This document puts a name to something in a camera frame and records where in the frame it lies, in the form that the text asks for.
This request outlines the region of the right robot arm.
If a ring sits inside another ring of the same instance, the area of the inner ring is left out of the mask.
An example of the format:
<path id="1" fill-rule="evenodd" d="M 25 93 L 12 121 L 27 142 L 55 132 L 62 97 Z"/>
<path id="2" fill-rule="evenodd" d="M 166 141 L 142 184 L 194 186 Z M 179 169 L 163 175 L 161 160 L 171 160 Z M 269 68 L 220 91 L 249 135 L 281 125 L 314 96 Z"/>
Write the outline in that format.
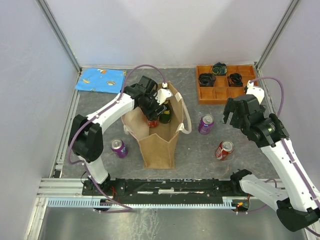
<path id="1" fill-rule="evenodd" d="M 253 141 L 273 165 L 284 189 L 278 189 L 243 169 L 231 175 L 229 189 L 240 196 L 253 195 L 272 208 L 291 232 L 309 227 L 320 219 L 320 191 L 304 170 L 289 133 L 279 118 L 268 118 L 253 94 L 228 98 L 223 121 Z"/>

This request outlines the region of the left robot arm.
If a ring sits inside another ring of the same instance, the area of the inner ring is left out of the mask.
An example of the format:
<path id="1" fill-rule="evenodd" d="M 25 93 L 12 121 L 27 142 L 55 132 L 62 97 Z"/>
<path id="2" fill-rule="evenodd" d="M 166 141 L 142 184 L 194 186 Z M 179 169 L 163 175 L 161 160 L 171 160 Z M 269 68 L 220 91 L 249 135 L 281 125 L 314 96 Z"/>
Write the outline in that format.
<path id="1" fill-rule="evenodd" d="M 67 160 L 71 154 L 84 165 L 93 189 L 99 195 L 106 195 L 111 189 L 109 173 L 104 167 L 101 155 L 104 150 L 103 134 L 118 119 L 130 111 L 140 108 L 149 120 L 156 120 L 165 110 L 165 102 L 172 96 L 168 84 L 158 85 L 149 77 L 142 76 L 138 83 L 123 86 L 120 93 L 105 106 L 86 116 L 73 118 L 68 140 Z"/>

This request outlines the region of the green glass bottle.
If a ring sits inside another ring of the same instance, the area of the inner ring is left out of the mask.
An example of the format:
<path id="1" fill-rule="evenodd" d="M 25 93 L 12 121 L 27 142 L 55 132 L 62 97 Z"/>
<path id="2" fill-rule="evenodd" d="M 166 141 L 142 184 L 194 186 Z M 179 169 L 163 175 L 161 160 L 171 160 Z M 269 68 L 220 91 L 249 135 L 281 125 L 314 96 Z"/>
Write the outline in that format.
<path id="1" fill-rule="evenodd" d="M 159 116 L 159 122 L 162 124 L 168 124 L 172 119 L 172 107 L 170 101 L 167 100 L 164 103 L 165 111 Z"/>

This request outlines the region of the purple soda can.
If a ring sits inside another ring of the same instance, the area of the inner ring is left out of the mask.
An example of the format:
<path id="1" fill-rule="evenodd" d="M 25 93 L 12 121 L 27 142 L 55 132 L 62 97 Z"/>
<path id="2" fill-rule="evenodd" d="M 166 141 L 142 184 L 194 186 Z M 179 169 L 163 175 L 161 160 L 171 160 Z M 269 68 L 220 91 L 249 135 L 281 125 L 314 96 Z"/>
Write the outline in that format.
<path id="1" fill-rule="evenodd" d="M 198 125 L 198 131 L 202 135 L 207 135 L 210 133 L 213 125 L 214 125 L 213 116 L 210 114 L 205 114 L 200 119 L 200 122 Z"/>
<path id="2" fill-rule="evenodd" d="M 121 139 L 113 139 L 110 144 L 111 150 L 118 155 L 119 158 L 125 158 L 128 155 L 128 149 Z"/>

